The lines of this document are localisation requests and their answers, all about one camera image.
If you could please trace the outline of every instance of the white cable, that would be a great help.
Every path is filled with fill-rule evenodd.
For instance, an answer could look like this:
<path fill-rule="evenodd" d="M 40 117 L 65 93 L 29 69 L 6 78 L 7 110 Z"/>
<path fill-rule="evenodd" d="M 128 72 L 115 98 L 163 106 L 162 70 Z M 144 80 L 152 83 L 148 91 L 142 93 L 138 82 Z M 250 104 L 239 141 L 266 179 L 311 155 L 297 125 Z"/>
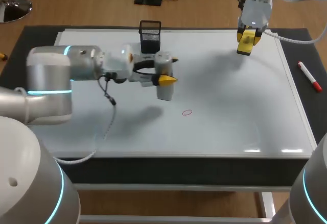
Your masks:
<path fill-rule="evenodd" d="M 311 40 L 311 41 L 299 41 L 299 40 L 288 39 L 285 37 L 275 35 L 274 33 L 264 31 L 264 33 L 268 36 L 272 36 L 272 37 L 277 38 L 282 41 L 288 41 L 288 42 L 297 43 L 297 44 L 313 44 L 315 42 L 318 42 L 322 39 L 322 37 L 325 35 L 326 32 L 327 32 L 327 24 L 326 24 L 325 29 L 323 30 L 322 34 L 320 36 L 318 36 L 316 39 Z"/>
<path fill-rule="evenodd" d="M 22 87 L 15 88 L 15 91 L 20 92 L 24 96 L 24 99 L 25 99 L 25 119 L 24 119 L 24 124 L 27 125 L 27 123 L 29 121 L 29 115 L 30 115 L 30 107 L 29 107 L 29 104 L 28 104 L 27 92 Z M 109 130 L 110 130 L 111 126 L 113 125 L 114 119 L 116 117 L 117 108 L 116 108 L 115 105 L 113 105 L 112 107 L 113 107 L 113 113 L 112 113 L 112 117 L 111 117 L 110 123 L 108 125 L 108 128 L 107 128 L 105 134 L 103 135 L 103 140 L 104 141 L 107 139 Z M 89 160 L 90 158 L 92 158 L 96 154 L 97 150 L 98 150 L 97 148 L 94 149 L 89 155 L 87 155 L 86 157 L 84 157 L 82 159 L 78 159 L 78 160 L 66 161 L 66 160 L 58 159 L 56 157 L 53 157 L 53 158 L 60 164 L 66 164 L 66 165 L 80 164 L 80 163 L 83 163 L 83 162 Z"/>
<path fill-rule="evenodd" d="M 107 128 L 105 134 L 103 135 L 103 138 L 102 138 L 104 141 L 107 139 L 107 135 L 108 135 L 108 133 L 109 133 L 109 130 L 110 130 L 111 126 L 113 125 L 114 119 L 115 119 L 115 117 L 116 117 L 116 111 L 117 111 L 117 108 L 116 108 L 115 105 L 113 105 L 112 107 L 113 107 L 113 113 L 112 113 L 111 121 L 110 121 L 110 123 L 109 123 L 109 125 L 108 125 L 108 128 Z M 95 149 L 93 152 L 91 152 L 89 155 L 87 155 L 86 157 L 84 157 L 84 158 L 82 158 L 82 159 L 78 159 L 78 160 L 66 161 L 66 160 L 58 159 L 58 158 L 56 158 L 56 157 L 53 157 L 53 158 L 54 158 L 54 159 L 55 159 L 59 164 L 66 164 L 66 165 L 80 164 L 80 163 L 83 163 L 83 162 L 89 160 L 90 158 L 92 158 L 92 157 L 96 154 L 97 150 L 98 150 L 98 149 L 96 148 L 96 149 Z"/>
<path fill-rule="evenodd" d="M 22 87 L 17 87 L 14 89 L 14 91 L 20 92 L 25 99 L 25 117 L 24 117 L 24 124 L 27 124 L 29 121 L 29 116 L 30 116 L 30 106 L 29 106 L 29 100 L 27 98 L 27 93 L 26 90 Z"/>

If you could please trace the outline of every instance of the whiteboard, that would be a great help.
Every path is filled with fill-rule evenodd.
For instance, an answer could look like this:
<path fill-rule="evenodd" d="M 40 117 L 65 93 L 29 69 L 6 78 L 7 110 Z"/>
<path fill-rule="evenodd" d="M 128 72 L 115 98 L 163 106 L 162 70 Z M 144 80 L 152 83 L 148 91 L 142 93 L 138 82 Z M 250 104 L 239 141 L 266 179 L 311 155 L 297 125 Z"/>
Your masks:
<path fill-rule="evenodd" d="M 113 55 L 125 43 L 139 43 L 137 30 L 66 29 L 56 41 Z M 237 46 L 235 30 L 163 30 L 161 50 L 179 59 L 171 102 L 110 82 L 117 115 L 103 140 L 112 106 L 96 81 L 75 81 L 72 119 L 32 130 L 57 157 L 309 158 L 316 143 L 279 40 L 263 35 L 250 56 Z"/>

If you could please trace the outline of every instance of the black table mat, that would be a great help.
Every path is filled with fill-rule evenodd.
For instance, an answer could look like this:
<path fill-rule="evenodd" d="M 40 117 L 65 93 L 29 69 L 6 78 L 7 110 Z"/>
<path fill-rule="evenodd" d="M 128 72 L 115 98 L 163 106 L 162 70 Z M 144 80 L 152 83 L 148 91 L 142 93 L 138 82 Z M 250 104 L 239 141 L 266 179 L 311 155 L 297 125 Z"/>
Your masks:
<path fill-rule="evenodd" d="M 103 26 L 25 27 L 0 76 L 0 86 L 11 89 L 26 88 L 26 57 L 30 49 L 53 45 L 58 32 L 66 28 L 136 29 Z M 311 39 L 307 29 L 272 29 L 272 31 L 292 39 Z M 282 47 L 314 137 L 319 143 L 327 132 L 326 71 L 314 45 L 282 42 Z M 323 89 L 321 94 L 315 92 L 311 83 L 298 69 L 299 61 L 302 61 L 316 78 Z M 96 158 L 79 165 L 62 165 L 62 168 L 73 183 L 278 187 L 291 186 L 306 161 L 236 158 Z"/>

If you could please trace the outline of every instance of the metal table leg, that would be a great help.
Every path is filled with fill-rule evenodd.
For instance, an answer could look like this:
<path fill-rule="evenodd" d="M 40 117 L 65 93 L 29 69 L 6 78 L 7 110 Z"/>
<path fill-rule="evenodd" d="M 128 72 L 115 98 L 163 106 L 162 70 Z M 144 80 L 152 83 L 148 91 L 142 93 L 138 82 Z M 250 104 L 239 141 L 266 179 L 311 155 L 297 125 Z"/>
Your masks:
<path fill-rule="evenodd" d="M 272 218 L 275 214 L 274 199 L 271 192 L 259 192 L 259 199 L 264 218 Z"/>
<path fill-rule="evenodd" d="M 222 218 L 188 216 L 132 216 L 132 215 L 81 215 L 80 223 L 130 223 L 130 224 L 262 224 L 266 218 Z"/>

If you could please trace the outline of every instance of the mesh pen cup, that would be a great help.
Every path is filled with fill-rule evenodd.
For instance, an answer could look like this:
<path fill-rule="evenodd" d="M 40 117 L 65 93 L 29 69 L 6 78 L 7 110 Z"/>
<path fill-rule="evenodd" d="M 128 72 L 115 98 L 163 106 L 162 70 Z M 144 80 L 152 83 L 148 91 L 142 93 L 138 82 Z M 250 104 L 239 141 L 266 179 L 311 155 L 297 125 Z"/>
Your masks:
<path fill-rule="evenodd" d="M 160 31 L 160 21 L 142 20 L 139 23 L 138 32 L 143 54 L 155 54 L 160 51 Z"/>

